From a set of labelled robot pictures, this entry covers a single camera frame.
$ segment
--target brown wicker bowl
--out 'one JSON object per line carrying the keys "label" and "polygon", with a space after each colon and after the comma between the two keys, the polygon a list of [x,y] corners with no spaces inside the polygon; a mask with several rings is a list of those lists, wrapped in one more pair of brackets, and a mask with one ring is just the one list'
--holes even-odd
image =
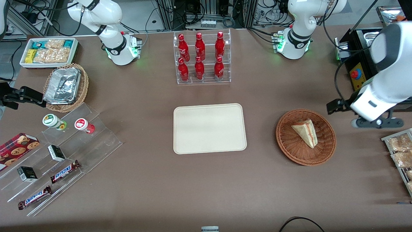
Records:
{"label": "brown wicker bowl", "polygon": [[[318,144],[310,148],[292,129],[291,125],[311,119]],[[276,140],[285,155],[298,164],[316,166],[330,159],[336,149],[336,136],[332,126],[320,114],[308,109],[296,109],[284,114],[276,126]]]}
{"label": "brown wicker bowl", "polygon": [[[47,103],[46,107],[50,110],[58,111],[61,113],[67,113],[79,107],[84,102],[84,99],[86,98],[87,88],[89,87],[89,78],[87,76],[86,71],[84,71],[84,69],[78,64],[69,64],[69,65],[65,65],[62,67],[58,67],[56,69],[68,69],[68,68],[77,68],[82,72],[82,75],[80,77],[79,90],[77,92],[77,100],[75,103],[71,105],[52,105],[52,104]],[[51,76],[52,76],[52,73],[50,73],[49,77],[47,78],[46,84],[44,85],[43,94],[46,93]]]}

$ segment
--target acrylic bottle rack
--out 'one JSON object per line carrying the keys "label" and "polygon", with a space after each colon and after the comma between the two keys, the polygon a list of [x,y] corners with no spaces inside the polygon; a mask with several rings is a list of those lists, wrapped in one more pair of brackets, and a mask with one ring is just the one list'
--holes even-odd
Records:
{"label": "acrylic bottle rack", "polygon": [[[74,123],[79,118],[85,118],[93,124],[96,127],[95,131],[92,134],[86,134],[74,128]],[[66,189],[122,145],[116,135],[99,119],[98,113],[85,103],[66,114],[62,120],[67,122],[65,130],[46,129],[36,136],[40,142],[36,150],[23,156],[19,161],[14,162],[12,166],[0,173],[2,199],[7,199],[7,202],[14,204],[16,210],[18,210],[17,206],[20,201],[26,200],[50,185],[52,195],[45,196],[23,209],[27,212],[27,216],[37,215]],[[52,159],[47,149],[51,144],[61,148],[66,157],[64,161],[57,162]],[[50,177],[75,160],[78,160],[81,166],[52,184]],[[20,166],[32,167],[38,180],[31,183],[23,182],[17,173],[17,168]]]}
{"label": "acrylic bottle rack", "polygon": [[[223,32],[223,40],[225,41],[225,55],[223,56],[222,63],[225,66],[223,69],[223,79],[221,81],[215,80],[215,64],[216,64],[216,57],[215,57],[215,43],[217,40],[218,32]],[[184,31],[179,33],[174,33],[173,35],[173,50],[175,54],[175,66],[176,66],[176,79],[178,84],[202,84],[202,83],[229,83],[232,80],[232,73],[231,73],[231,38],[230,38],[230,30],[205,30],[202,32],[202,38],[205,42],[206,47],[206,59],[203,61],[205,66],[205,77],[203,80],[198,80],[196,78],[196,72],[194,69],[194,65],[196,63],[196,50],[195,50],[195,43],[196,43],[196,34],[193,31]],[[179,54],[179,40],[178,35],[183,34],[185,36],[185,41],[189,46],[189,55],[190,61],[186,62],[186,65],[189,69],[189,81],[182,82],[182,79],[179,75],[178,70],[178,59],[180,57]]]}

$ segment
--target cookie box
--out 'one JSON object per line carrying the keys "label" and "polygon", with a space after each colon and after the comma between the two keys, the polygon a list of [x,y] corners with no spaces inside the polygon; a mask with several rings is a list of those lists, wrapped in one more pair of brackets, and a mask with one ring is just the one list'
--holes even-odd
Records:
{"label": "cookie box", "polygon": [[0,171],[40,145],[36,137],[19,133],[0,146]]}

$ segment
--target tabletop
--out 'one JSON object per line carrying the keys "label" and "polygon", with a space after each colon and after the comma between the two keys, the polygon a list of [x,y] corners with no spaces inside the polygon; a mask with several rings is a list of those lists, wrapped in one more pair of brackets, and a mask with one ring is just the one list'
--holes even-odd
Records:
{"label": "tabletop", "polygon": [[[342,37],[349,26],[328,28]],[[412,206],[396,204],[410,198],[380,140],[412,127],[409,113],[395,113],[404,128],[382,130],[351,127],[351,112],[328,116],[326,103],[338,97],[337,61],[322,28],[299,60],[274,54],[270,43],[248,30],[231,34],[232,82],[208,86],[177,85],[173,33],[150,34],[141,58],[126,66],[107,58],[98,37],[77,37],[76,62],[89,76],[85,102],[124,144],[35,217],[0,201],[0,231],[193,232],[217,225],[222,232],[272,232],[293,216],[326,231],[411,231]],[[49,73],[22,68],[15,86],[41,91]],[[345,69],[338,78],[349,97]],[[174,109],[225,103],[243,107],[247,148],[175,154]],[[298,108],[322,114],[335,130],[336,152],[323,165],[293,163],[277,145],[277,121]],[[47,113],[32,104],[7,109],[0,142],[20,132],[40,133]],[[284,231],[308,230],[316,228],[293,222]]]}

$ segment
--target red emergency stop button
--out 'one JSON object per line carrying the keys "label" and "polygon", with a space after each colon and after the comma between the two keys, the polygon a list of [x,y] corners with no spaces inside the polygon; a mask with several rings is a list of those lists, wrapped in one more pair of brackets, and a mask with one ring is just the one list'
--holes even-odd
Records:
{"label": "red emergency stop button", "polygon": [[362,76],[362,71],[360,69],[356,69],[351,72],[351,77],[355,80],[359,80],[361,76]]}
{"label": "red emergency stop button", "polygon": [[357,78],[358,75],[359,75],[359,73],[358,73],[358,71],[356,71],[356,70],[354,70],[354,71],[351,72],[351,77],[352,77],[353,79]]}

